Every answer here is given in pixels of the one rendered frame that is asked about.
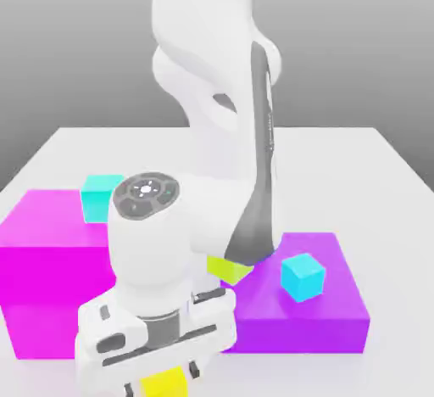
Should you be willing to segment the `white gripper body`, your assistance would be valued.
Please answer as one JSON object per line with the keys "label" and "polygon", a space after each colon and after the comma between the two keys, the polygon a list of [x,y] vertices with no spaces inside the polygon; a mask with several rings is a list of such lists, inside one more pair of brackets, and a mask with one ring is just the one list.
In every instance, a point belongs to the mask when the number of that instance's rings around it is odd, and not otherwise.
{"label": "white gripper body", "polygon": [[127,304],[117,288],[83,304],[78,311],[75,365],[83,397],[125,397],[131,384],[196,361],[200,373],[214,355],[236,342],[233,290],[216,288],[159,303],[158,313]]}

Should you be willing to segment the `small yellow cube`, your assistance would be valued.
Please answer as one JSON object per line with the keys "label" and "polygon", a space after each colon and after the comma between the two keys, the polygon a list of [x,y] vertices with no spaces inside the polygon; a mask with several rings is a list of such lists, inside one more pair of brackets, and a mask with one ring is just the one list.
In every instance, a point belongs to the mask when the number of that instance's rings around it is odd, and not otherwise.
{"label": "small yellow cube", "polygon": [[186,376],[180,366],[140,380],[142,397],[188,397]]}

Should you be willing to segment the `small lime cube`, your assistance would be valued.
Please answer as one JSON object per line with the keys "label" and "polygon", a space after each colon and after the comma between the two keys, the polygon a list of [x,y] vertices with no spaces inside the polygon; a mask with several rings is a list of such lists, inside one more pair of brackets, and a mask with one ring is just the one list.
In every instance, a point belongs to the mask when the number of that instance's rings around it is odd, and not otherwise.
{"label": "small lime cube", "polygon": [[207,272],[231,286],[237,285],[253,269],[254,266],[245,266],[211,255],[207,257]]}

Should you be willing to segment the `small cyan cube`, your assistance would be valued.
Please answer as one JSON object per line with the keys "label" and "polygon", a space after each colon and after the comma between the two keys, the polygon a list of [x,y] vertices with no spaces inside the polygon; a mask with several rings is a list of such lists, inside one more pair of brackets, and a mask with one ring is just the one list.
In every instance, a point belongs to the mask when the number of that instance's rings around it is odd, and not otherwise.
{"label": "small cyan cube", "polygon": [[281,262],[281,286],[297,303],[322,295],[325,278],[325,267],[309,253]]}

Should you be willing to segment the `small turquoise cube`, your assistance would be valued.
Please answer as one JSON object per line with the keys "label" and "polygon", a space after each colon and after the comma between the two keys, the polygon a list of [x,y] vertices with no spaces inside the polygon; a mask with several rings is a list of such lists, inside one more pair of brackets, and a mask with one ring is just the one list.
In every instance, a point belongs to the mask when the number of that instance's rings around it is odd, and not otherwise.
{"label": "small turquoise cube", "polygon": [[81,205],[85,223],[106,223],[109,201],[114,189],[124,180],[119,174],[89,175],[81,187]]}

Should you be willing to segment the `large purple box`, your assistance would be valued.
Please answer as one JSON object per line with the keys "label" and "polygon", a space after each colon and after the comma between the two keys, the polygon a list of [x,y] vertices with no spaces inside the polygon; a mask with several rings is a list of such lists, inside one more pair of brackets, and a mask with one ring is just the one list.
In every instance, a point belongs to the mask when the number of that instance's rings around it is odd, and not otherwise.
{"label": "large purple box", "polygon": [[[325,267],[322,294],[298,303],[281,286],[281,262],[308,253]],[[337,236],[288,232],[236,286],[233,354],[360,354],[370,315]]]}

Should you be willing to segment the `large magenta box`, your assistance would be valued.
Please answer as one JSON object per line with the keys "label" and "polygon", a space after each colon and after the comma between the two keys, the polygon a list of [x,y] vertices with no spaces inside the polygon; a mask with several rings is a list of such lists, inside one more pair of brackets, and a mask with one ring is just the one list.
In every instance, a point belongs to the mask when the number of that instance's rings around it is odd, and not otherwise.
{"label": "large magenta box", "polygon": [[76,190],[30,190],[0,223],[0,307],[15,356],[74,356],[79,307],[114,286],[107,227]]}

